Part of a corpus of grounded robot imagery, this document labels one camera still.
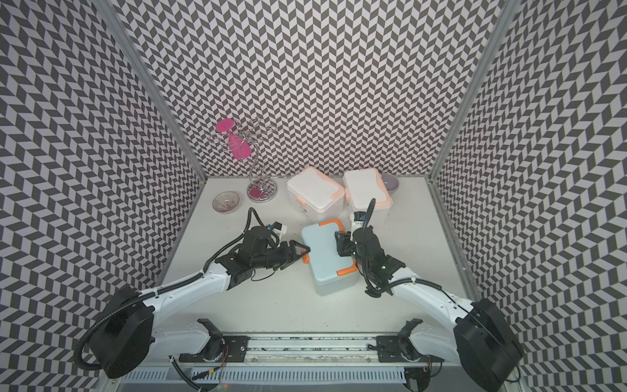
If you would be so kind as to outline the blue first aid kit box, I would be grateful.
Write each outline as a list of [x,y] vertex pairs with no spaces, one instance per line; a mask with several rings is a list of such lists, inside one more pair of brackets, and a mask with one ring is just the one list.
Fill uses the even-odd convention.
[[310,266],[314,287],[321,297],[348,289],[358,282],[359,272],[351,256],[337,251],[335,234],[346,231],[338,219],[327,220],[302,229],[304,245],[310,252],[303,257]]

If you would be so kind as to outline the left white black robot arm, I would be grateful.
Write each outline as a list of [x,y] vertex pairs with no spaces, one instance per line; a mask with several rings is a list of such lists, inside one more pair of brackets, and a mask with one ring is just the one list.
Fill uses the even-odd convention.
[[171,332],[160,331],[160,325],[181,310],[248,281],[258,269],[284,270],[310,251],[295,240],[283,241],[251,207],[242,233],[210,256],[199,272],[143,291],[130,286],[117,290],[76,343],[73,364],[115,379],[146,359],[168,357],[174,362],[176,356],[189,354],[222,361],[227,356],[224,335],[211,320],[202,318],[197,327]]

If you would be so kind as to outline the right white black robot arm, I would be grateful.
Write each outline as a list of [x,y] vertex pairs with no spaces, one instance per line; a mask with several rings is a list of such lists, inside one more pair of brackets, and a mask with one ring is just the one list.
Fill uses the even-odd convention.
[[456,296],[387,254],[370,223],[375,206],[371,201],[354,213],[351,230],[336,233],[336,248],[354,258],[369,297],[398,297],[438,322],[431,327],[420,318],[407,321],[396,337],[400,356],[408,362],[436,358],[459,365],[485,391],[520,382],[510,375],[522,372],[524,349],[504,314],[490,300]]

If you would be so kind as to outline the middle white first aid box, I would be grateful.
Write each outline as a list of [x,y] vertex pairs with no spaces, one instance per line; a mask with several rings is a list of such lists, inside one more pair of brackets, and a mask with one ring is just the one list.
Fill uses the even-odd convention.
[[316,168],[305,168],[287,181],[292,207],[317,224],[341,215],[345,204],[345,188]]

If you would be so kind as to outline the white first aid box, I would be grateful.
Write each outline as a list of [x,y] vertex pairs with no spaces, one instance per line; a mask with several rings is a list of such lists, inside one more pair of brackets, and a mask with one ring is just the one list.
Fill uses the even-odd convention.
[[305,168],[287,181],[292,207],[317,224],[341,215],[345,204],[345,188],[316,168]]
[[353,212],[366,212],[376,200],[370,225],[383,225],[387,220],[393,199],[385,187],[381,174],[375,168],[346,171],[343,175],[346,200]]

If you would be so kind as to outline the right white first aid box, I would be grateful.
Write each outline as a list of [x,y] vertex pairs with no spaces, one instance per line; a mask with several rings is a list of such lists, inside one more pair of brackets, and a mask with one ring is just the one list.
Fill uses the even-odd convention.
[[375,168],[346,171],[343,175],[346,200],[353,212],[366,212],[376,200],[370,225],[383,225],[387,220],[393,199],[385,187],[381,174]]

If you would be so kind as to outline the small clear glass bowl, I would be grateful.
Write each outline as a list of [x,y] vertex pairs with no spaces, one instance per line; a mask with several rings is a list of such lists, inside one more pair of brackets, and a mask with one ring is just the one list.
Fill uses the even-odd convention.
[[212,208],[220,214],[233,212],[240,203],[239,195],[234,191],[225,191],[212,200]]

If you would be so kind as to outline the small grey round bowl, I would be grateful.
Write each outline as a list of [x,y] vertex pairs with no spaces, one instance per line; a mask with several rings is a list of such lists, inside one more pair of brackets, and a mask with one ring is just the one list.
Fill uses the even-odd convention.
[[398,178],[389,173],[382,173],[381,179],[384,182],[385,188],[390,195],[394,194],[400,187]]

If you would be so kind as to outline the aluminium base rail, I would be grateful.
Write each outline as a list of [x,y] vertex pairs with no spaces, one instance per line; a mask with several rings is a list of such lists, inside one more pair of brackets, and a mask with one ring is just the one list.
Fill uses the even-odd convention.
[[406,363],[428,359],[460,365],[469,372],[510,373],[523,357],[518,339],[505,332],[460,322],[451,332],[413,319],[397,333],[223,334],[199,325],[182,331],[120,333],[92,338],[90,347],[111,378],[143,362],[174,356],[181,362],[252,364]]

